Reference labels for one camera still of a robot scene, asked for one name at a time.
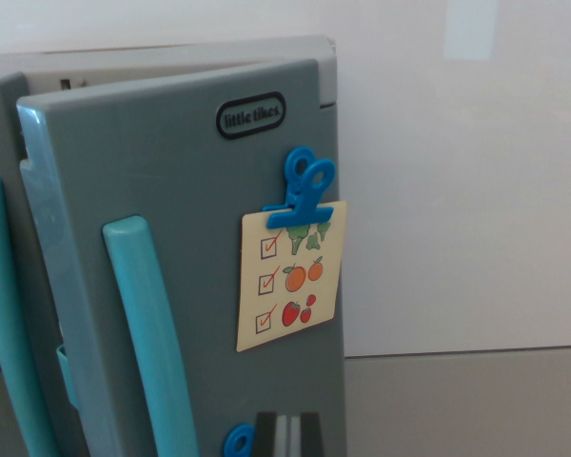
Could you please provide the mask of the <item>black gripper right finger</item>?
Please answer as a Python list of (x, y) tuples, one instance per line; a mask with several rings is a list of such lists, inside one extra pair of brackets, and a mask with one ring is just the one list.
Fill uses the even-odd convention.
[(303, 412), (290, 418), (289, 457), (325, 457), (320, 414)]

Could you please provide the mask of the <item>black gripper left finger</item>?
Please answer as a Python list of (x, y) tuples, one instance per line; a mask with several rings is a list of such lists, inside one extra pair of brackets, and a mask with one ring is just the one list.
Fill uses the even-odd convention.
[(286, 457), (287, 417), (275, 411), (256, 415), (252, 457)]

